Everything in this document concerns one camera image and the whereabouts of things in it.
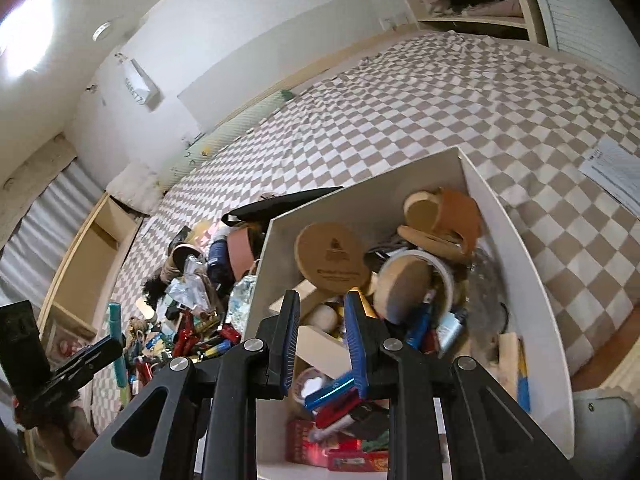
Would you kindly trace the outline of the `floral fabric pouch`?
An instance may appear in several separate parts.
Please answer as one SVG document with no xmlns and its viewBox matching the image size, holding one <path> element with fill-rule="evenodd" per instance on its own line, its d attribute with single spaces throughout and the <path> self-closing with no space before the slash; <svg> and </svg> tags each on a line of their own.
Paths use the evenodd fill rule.
<svg viewBox="0 0 640 480">
<path fill-rule="evenodd" d="M 250 304 L 252 303 L 257 276 L 247 274 L 232 288 L 228 300 L 226 323 L 230 324 L 241 336 L 245 334 Z"/>
</svg>

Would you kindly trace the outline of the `round cork coaster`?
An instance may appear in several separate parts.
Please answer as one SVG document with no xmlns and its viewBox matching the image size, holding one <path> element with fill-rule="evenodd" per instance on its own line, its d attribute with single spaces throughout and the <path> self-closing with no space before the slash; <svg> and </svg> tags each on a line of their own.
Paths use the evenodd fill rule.
<svg viewBox="0 0 640 480">
<path fill-rule="evenodd" d="M 299 272 L 318 289 L 344 294 L 370 281 L 363 244 L 341 223 L 305 226 L 296 237 L 294 258 Z"/>
</svg>

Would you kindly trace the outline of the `panda print mat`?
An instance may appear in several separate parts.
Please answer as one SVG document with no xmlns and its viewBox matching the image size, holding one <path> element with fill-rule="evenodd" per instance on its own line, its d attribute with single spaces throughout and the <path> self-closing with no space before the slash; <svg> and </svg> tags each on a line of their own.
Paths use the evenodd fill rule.
<svg viewBox="0 0 640 480">
<path fill-rule="evenodd" d="M 340 186 L 335 188 L 312 188 L 311 190 L 264 198 L 263 200 L 258 200 L 258 202 L 226 212 L 221 217 L 221 221 L 226 226 L 237 226 L 242 222 L 254 222 L 260 224 L 265 230 L 268 228 L 270 221 L 281 214 L 286 214 L 340 189 Z"/>
</svg>

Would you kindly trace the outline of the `dark blue lighter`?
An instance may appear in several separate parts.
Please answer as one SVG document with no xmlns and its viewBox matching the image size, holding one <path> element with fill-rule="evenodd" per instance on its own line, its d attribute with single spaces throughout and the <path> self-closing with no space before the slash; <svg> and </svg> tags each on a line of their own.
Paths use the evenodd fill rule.
<svg viewBox="0 0 640 480">
<path fill-rule="evenodd" d="M 326 404 L 337 400 L 340 396 L 349 393 L 353 388 L 355 388 L 354 375 L 352 372 L 347 372 L 340 377 L 332 379 L 319 390 L 308 394 L 304 400 L 304 408 L 310 412 L 317 411 Z"/>
</svg>

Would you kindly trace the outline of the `wooden shelf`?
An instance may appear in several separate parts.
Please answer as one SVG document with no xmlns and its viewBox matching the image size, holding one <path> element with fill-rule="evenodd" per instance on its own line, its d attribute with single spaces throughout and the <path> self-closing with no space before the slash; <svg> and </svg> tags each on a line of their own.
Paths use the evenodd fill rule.
<svg viewBox="0 0 640 480">
<path fill-rule="evenodd" d="M 110 194 L 103 194 L 66 250 L 38 315 L 49 358 L 64 339 L 91 342 L 102 333 L 119 270 L 141 226 Z"/>
</svg>

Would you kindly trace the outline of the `white shoe box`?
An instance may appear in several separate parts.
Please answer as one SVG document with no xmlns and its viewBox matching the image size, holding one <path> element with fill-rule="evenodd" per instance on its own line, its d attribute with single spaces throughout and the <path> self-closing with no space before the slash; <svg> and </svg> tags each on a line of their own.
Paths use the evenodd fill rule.
<svg viewBox="0 0 640 480">
<path fill-rule="evenodd" d="M 480 246 L 498 278 L 499 301 L 480 299 L 483 282 L 470 281 L 474 302 L 486 315 L 507 316 L 521 339 L 528 374 L 524 411 L 483 364 L 488 338 L 478 328 L 471 340 L 472 370 L 447 368 L 454 382 L 452 404 L 444 409 L 446 437 L 456 479 L 574 479 L 574 410 L 570 375 L 558 326 L 532 258 L 498 198 L 458 148 L 426 156 L 385 174 L 342 188 L 271 221 L 246 336 L 276 312 L 276 301 L 303 277 L 294 259 L 299 232 L 314 222 L 337 222 L 367 246 L 389 236 L 402 220 L 410 194 L 455 188 L 476 201 L 482 216 Z"/>
</svg>

